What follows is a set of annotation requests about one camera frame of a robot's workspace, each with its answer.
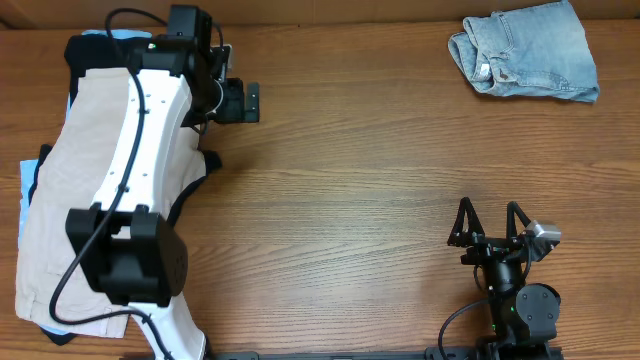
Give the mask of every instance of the wooden table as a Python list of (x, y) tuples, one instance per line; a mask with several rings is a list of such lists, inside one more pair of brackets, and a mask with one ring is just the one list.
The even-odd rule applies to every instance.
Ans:
[[(422, 350), (481, 294), (446, 246), (470, 196), (490, 235), (505, 207), (564, 232), (532, 282), (563, 297), (567, 359), (640, 359), (640, 22), (585, 22), (597, 104), (479, 96), (451, 59), (459, 23), (228, 27), (259, 125), (216, 127), (225, 163), (191, 197), (185, 295), (217, 351)], [(52, 344), (14, 312), (19, 160), (64, 121), (77, 31), (0, 32), (0, 358), (115, 359), (123, 340)], [(487, 312), (449, 345), (490, 331)]]

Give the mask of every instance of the folded jeans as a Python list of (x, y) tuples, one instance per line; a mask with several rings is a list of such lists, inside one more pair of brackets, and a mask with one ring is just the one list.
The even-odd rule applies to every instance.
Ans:
[(584, 28), (564, 0), (490, 17), (467, 17), (449, 39), (454, 61), (476, 91), (595, 102), (596, 66)]

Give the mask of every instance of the light blue fabric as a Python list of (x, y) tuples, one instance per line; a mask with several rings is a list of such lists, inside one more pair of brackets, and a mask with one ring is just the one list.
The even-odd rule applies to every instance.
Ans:
[(449, 51), (478, 92), (598, 98), (596, 65), (568, 1), (468, 17), (463, 26), (449, 39)]
[(34, 176), (36, 172), (36, 166), (38, 160), (23, 160), (20, 161), (20, 192), (22, 193), (22, 199), (20, 199), (20, 225), (18, 227), (18, 248), (20, 248), (20, 240), (22, 239), (22, 231), (24, 224), (27, 222), (27, 216), (29, 215), (29, 189), (34, 182)]
[[(151, 34), (146, 31), (140, 30), (127, 30), (127, 29), (116, 29), (112, 30), (111, 33), (113, 37), (116, 39), (128, 39), (132, 37), (143, 37), (150, 38)], [(86, 30), (82, 32), (82, 35), (104, 35), (107, 36), (106, 31), (104, 30)], [(65, 121), (69, 118), (69, 112), (71, 110), (71, 99), (67, 97), (67, 113), (65, 114)], [(20, 161), (20, 192), (22, 193), (22, 199), (20, 199), (20, 220), (18, 224), (18, 248), (20, 248), (20, 240), (22, 239), (22, 231), (24, 229), (24, 224), (27, 222), (27, 217), (29, 216), (29, 189), (33, 186), (35, 181), (35, 172), (36, 166), (38, 165), (38, 160), (23, 160)], [(46, 331), (56, 335), (66, 335), (68, 332), (58, 330), (49, 326), (39, 325)]]
[[(127, 30), (127, 29), (116, 29), (111, 30), (111, 34), (116, 39), (129, 39), (132, 37), (144, 37), (150, 38), (151, 33), (140, 30)], [(104, 35), (107, 36), (107, 32), (104, 30), (85, 30), (82, 32), (82, 35)]]

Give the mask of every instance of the jeans pocket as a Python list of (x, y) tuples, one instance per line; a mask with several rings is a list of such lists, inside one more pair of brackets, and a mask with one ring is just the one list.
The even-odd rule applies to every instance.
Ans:
[(511, 52), (511, 50), (513, 50), (515, 46), (513, 43), (513, 34), (511, 33), (511, 26), (509, 25), (509, 21), (507, 21), (506, 16), (504, 16), (504, 13), (498, 13), (497, 15), (498, 15), (498, 19), (500, 19), (500, 23), (502, 24), (502, 28), (504, 29), (504, 33), (505, 33), (505, 36), (507, 37), (507, 41), (509, 42), (509, 45), (506, 48), (502, 49), (500, 51), (500, 54), (506, 55), (507, 56), (506, 58), (508, 59), (509, 52)]
[(519, 71), (518, 85), (555, 91), (575, 90), (564, 76), (548, 71)]

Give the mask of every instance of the khaki fabric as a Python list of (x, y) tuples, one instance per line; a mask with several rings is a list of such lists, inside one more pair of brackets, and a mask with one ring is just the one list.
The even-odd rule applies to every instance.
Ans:
[[(75, 257), (65, 232), (70, 208), (88, 208), (107, 174), (128, 104), (126, 69), (92, 69), (78, 84), (78, 95), (53, 150), (40, 167), (18, 255), (16, 314), (39, 325), (76, 334), (122, 337), (124, 316), (79, 326), (58, 324), (49, 316), (49, 300)], [(191, 182), (205, 176), (198, 135), (182, 128), (168, 169), (162, 214)], [(80, 267), (65, 287), (57, 313), (83, 319), (118, 310), (104, 294), (94, 293)]]

